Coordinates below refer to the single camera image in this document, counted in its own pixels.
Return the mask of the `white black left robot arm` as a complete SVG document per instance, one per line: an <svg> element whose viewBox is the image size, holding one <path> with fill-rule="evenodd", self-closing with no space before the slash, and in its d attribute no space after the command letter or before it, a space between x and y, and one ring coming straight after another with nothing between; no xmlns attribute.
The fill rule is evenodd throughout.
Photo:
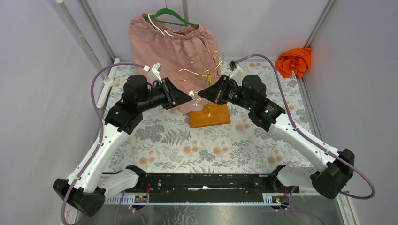
<svg viewBox="0 0 398 225"><path fill-rule="evenodd" d="M143 112L158 106L168 110L191 100L168 78L150 84L143 75L128 77L121 99L100 122L97 142L67 178L54 182L54 191L64 203L88 217L98 213L105 200L115 194L126 189L143 191L144 171L136 166L128 166L105 179L101 175L115 151L142 121Z"/></svg>

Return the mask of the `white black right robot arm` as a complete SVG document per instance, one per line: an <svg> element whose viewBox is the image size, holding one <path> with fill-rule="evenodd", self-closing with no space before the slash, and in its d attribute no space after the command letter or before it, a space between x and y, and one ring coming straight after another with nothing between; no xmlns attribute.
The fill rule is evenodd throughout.
<svg viewBox="0 0 398 225"><path fill-rule="evenodd" d="M354 165L355 155L348 149L339 151L305 130L299 131L285 110L266 97L266 86L258 76L247 75L238 86L223 75L198 95L218 105L231 103L247 109L254 125L287 142L311 163L311 167L278 166L269 180L273 192L299 186L314 188L322 196L335 199L353 176L348 165Z"/></svg>

